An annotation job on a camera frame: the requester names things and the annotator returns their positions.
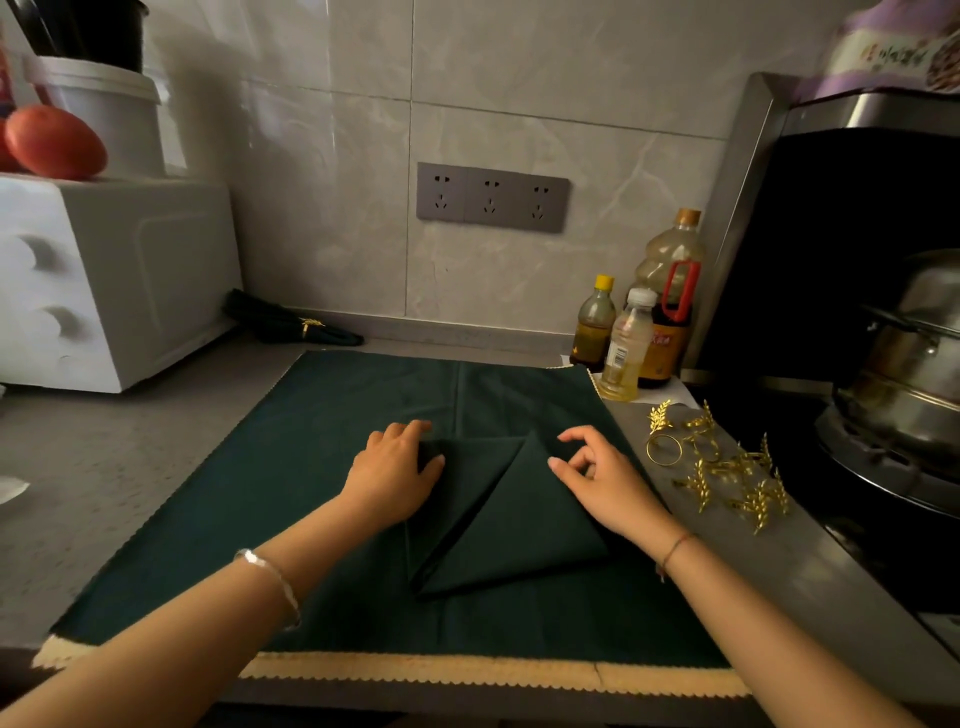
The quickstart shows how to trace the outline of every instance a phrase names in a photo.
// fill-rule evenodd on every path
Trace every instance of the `white wall tile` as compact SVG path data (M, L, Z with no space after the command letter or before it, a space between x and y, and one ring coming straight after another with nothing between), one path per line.
M403 315L408 102L197 73L164 88L168 159L228 181L248 290Z
M417 0L414 99L726 137L747 76L814 70L874 0Z
M723 142L414 104L407 315L569 333L598 273L620 303L651 237L708 198ZM418 161L573 182L562 235L422 222Z
M410 98L413 0L152 0L147 67Z

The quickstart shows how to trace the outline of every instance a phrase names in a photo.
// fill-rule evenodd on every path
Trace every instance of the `wrist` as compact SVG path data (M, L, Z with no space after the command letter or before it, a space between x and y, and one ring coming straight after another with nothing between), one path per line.
M690 529L664 510L653 519L639 523L627 538L658 564Z
M366 541L375 536L385 527L377 520L374 510L368 503L350 494L341 493L322 507L328 507L333 511L337 522L356 534L360 541Z

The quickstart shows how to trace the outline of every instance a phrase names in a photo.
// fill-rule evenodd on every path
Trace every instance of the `hand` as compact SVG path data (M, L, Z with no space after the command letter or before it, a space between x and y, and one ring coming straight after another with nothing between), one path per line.
M393 423L384 432L372 432L367 448L353 458L339 497L356 506L377 531L413 516L440 477L442 455L427 463L422 473L417 471L420 435L431 427L423 420Z
M551 457L550 470L595 519L659 562L686 529L663 507L626 455L589 425L572 427L557 439L586 444L569 463Z

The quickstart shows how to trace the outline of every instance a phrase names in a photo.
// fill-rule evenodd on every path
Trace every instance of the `socket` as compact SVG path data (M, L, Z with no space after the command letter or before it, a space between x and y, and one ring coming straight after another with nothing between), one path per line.
M417 164L417 217L563 232L570 180L502 169Z
M570 200L570 180L562 177L520 175L525 185L518 198L525 202L524 227L539 232L563 232Z
M462 223L467 199L466 167L417 163L417 217Z
M521 210L517 199L521 177L517 172L469 168L464 222L515 228Z

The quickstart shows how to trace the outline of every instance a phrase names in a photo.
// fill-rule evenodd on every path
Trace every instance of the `silver bracelet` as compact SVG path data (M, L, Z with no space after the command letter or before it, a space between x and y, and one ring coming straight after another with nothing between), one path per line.
M276 580L280 582L280 588L283 590L283 595L286 597L287 602L294 610L294 622L293 624L288 625L286 629L297 629L297 627L300 626L300 603L297 602L297 597L294 595L293 587L291 587L290 583L283 578L283 574L280 573L280 569L275 567L269 561L264 561L248 548L241 548L239 551L233 554L234 561L240 558L242 558L248 564L253 564L261 569L266 569L276 577Z
M656 572L657 576L660 577L661 584L666 581L666 563L670 560L670 557L673 556L674 551L680 548L684 544L684 541L695 538L697 538L697 534L693 533L692 531L687 531L684 533L683 536L674 542L674 545L670 548L670 550L666 552L666 556L663 557L663 561L657 564Z

